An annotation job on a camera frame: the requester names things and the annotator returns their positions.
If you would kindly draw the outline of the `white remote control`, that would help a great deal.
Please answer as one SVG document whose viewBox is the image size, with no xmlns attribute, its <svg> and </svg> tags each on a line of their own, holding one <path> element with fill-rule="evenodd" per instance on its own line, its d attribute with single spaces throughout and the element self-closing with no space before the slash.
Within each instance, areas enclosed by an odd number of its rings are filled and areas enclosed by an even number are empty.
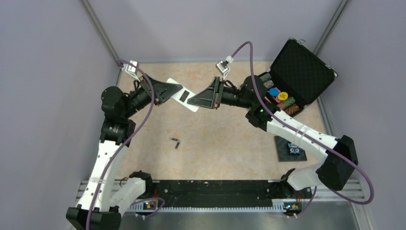
<svg viewBox="0 0 406 230">
<path fill-rule="evenodd" d="M 185 108 L 189 109 L 190 111 L 196 113 L 199 110 L 199 106 L 196 105 L 191 105 L 188 103 L 188 100 L 195 96 L 195 93 L 193 93 L 191 90 L 185 88 L 183 85 L 181 85 L 179 82 L 175 81 L 172 78 L 168 78 L 166 83 L 172 83 L 172 84 L 179 84 L 182 86 L 182 88 L 176 92 L 174 95 L 171 96 L 171 99 L 175 100 Z"/>
</svg>

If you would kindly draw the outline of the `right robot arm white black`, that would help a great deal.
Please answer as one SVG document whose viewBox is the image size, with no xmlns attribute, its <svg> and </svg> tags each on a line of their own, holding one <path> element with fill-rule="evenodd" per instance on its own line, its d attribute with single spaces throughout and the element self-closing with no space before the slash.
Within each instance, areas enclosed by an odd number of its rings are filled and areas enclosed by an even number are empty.
<svg viewBox="0 0 406 230">
<path fill-rule="evenodd" d="M 268 89 L 263 80 L 246 77 L 241 86 L 227 86 L 219 77 L 205 90 L 187 100 L 188 104 L 217 109 L 220 105 L 248 110 L 245 117 L 256 128 L 279 136 L 311 153 L 317 163 L 301 169 L 292 169 L 283 176 L 281 192 L 294 197 L 300 190 L 324 185 L 341 191 L 358 165 L 354 140 L 346 135 L 340 138 L 314 130 L 267 101 Z"/>
</svg>

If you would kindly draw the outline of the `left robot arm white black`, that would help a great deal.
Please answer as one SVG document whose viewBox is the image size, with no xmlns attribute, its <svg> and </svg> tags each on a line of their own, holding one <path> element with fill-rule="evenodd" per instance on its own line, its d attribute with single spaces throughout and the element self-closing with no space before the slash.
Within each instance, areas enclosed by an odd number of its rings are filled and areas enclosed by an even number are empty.
<svg viewBox="0 0 406 230">
<path fill-rule="evenodd" d="M 117 230 L 122 216 L 137 199 L 151 201 L 154 206 L 161 203 L 149 173 L 134 172 L 115 193 L 113 185 L 131 139 L 146 122 L 136 125 L 131 116 L 146 106 L 150 116 L 154 105 L 166 102 L 183 86 L 142 77 L 134 81 L 134 87 L 134 91 L 125 93 L 111 86 L 101 94 L 104 121 L 96 162 L 81 198 L 66 212 L 66 219 L 77 230 Z"/>
</svg>

